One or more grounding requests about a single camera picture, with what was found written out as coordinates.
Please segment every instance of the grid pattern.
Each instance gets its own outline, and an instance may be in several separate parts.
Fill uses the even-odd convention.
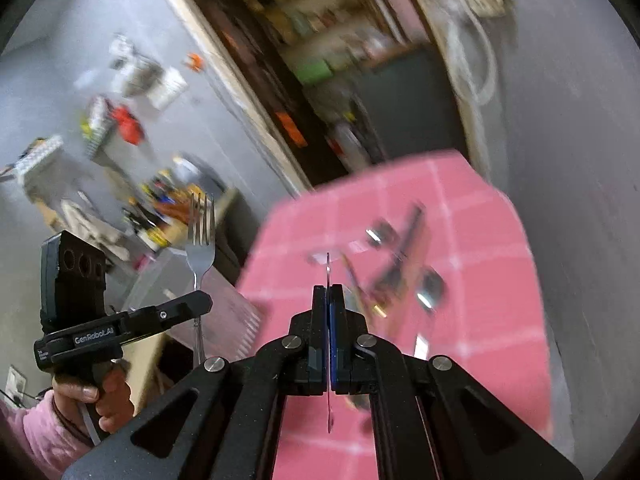
[[[266,313],[256,348],[284,335],[291,316],[310,308],[312,287],[325,279],[324,265],[310,254],[345,251],[366,288],[390,252],[370,250],[365,229],[385,218],[402,232],[414,202],[425,205],[428,228],[410,256],[408,280],[429,265],[445,280],[447,293],[432,316],[408,294],[370,331],[406,354],[422,336],[429,355],[451,356],[551,439],[548,347],[529,245],[510,201],[457,152],[405,158],[277,206],[239,283]],[[332,264],[332,282],[348,284],[339,261]],[[327,434],[324,397],[287,400],[274,478],[376,477],[368,415],[339,397],[332,407],[335,425]]]

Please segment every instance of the hand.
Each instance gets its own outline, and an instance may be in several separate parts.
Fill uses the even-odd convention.
[[[121,367],[116,365],[105,375],[102,389],[104,393],[100,395],[96,386],[85,384],[75,377],[56,375],[53,378],[56,406],[84,434],[88,432],[77,401],[95,403],[95,410],[101,415],[98,424],[108,433],[115,433],[133,418],[133,404],[129,400],[131,390]]]

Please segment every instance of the utensil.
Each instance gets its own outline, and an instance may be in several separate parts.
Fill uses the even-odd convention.
[[[404,292],[404,279],[402,277],[407,254],[410,252],[418,231],[424,224],[424,206],[414,204],[408,222],[408,227],[402,236],[398,250],[394,253],[389,268],[383,272],[372,286],[371,296],[376,300],[373,310],[381,316],[384,315],[385,306],[392,297],[399,297]]]
[[[358,309],[358,312],[364,316],[364,319],[367,322],[367,326],[369,327],[369,330],[371,330],[372,323],[371,323],[370,311],[369,311],[369,308],[367,307],[367,304],[364,301],[364,292],[362,291],[362,288],[360,287],[360,283],[358,282],[358,279],[356,277],[355,269],[353,269],[353,265],[351,264],[351,261],[348,259],[346,254],[340,253],[340,257],[342,259],[342,262],[344,263],[345,269],[347,270],[347,276],[349,277],[349,281],[351,282],[350,283],[351,291],[353,293],[353,298],[356,302],[356,308]]]
[[[425,312],[434,312],[446,290],[446,285],[433,267],[424,269],[422,280],[415,291],[416,298]]]
[[[328,322],[331,309],[331,260],[329,253],[326,254],[326,294],[324,295],[324,308],[326,309],[327,325],[326,325],[326,348],[331,348],[331,324]],[[326,432],[331,433],[334,428],[334,411],[331,409],[331,352],[326,352]]]
[[[195,195],[191,195],[185,250],[187,263],[193,271],[193,290],[199,290],[202,288],[204,275],[211,268],[216,257],[216,222],[213,198],[209,200],[209,205],[207,205],[206,194],[204,200],[201,200],[198,193],[197,201]],[[193,367],[197,368],[205,360],[200,316],[193,320],[193,331]]]
[[[367,234],[367,242],[375,249],[385,245],[392,245],[398,240],[396,230],[383,218],[377,220],[373,227],[370,227],[365,232]]]

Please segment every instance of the fork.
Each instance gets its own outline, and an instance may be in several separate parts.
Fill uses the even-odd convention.
[[[187,243],[187,263],[193,271],[193,290],[202,288],[202,279],[213,265],[216,257],[216,219],[214,216],[213,198],[209,200],[207,206],[207,195],[204,195],[204,202],[200,199],[196,201],[195,195],[191,194],[189,203],[189,228]],[[197,368],[204,360],[204,341],[202,339],[202,322],[200,316],[193,320],[194,345],[193,345],[193,367]]]

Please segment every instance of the gray wall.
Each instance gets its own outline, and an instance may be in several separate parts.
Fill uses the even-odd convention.
[[[60,82],[41,41],[0,58],[0,166],[14,161],[35,137],[77,129],[78,117],[70,113]],[[42,337],[40,245],[51,232],[15,180],[0,184],[0,226],[0,387],[13,364],[34,395],[51,386],[33,357],[33,342]]]
[[[48,38],[68,3],[69,0],[36,0],[15,29],[2,54],[7,54],[31,41]]]
[[[167,166],[178,152],[197,155],[240,190],[244,201],[230,223],[248,250],[259,223],[288,193],[252,144],[251,126],[215,73],[197,74],[182,64],[198,48],[165,0],[71,0],[49,40],[52,61],[80,102],[98,92],[122,102],[109,93],[114,71],[108,48],[116,33],[127,35],[162,66],[178,68],[189,87],[162,112],[144,96],[128,100],[146,139],[136,147],[114,136],[105,152],[134,182]]]
[[[607,0],[514,0],[488,27],[494,167],[536,259],[592,478],[640,413],[640,50]]]
[[[113,35],[122,32],[144,54],[177,67],[190,86],[162,113],[146,98],[131,100],[128,104],[141,120],[146,140],[134,147],[113,137],[106,147],[108,155],[134,182],[167,166],[179,151],[198,155],[244,197],[228,222],[247,250],[259,223],[288,194],[252,145],[246,134],[249,126],[215,74],[209,70],[197,75],[181,65],[197,47],[165,0],[67,1],[47,41],[33,41],[33,34],[25,34],[22,38],[30,44],[0,57],[0,166],[15,161],[35,137],[60,134],[65,141],[63,160],[51,171],[67,185],[55,189],[57,199],[77,200],[75,190],[83,189],[108,221],[117,222],[117,204],[101,168],[82,154],[79,120],[92,95],[108,93],[113,77],[108,47]],[[36,3],[22,30],[38,31],[48,16],[42,3]],[[35,366],[33,341],[42,335],[40,245],[51,232],[15,181],[0,184],[0,226],[0,381],[4,385],[4,374],[14,364],[27,376],[33,395],[50,385],[48,375]]]

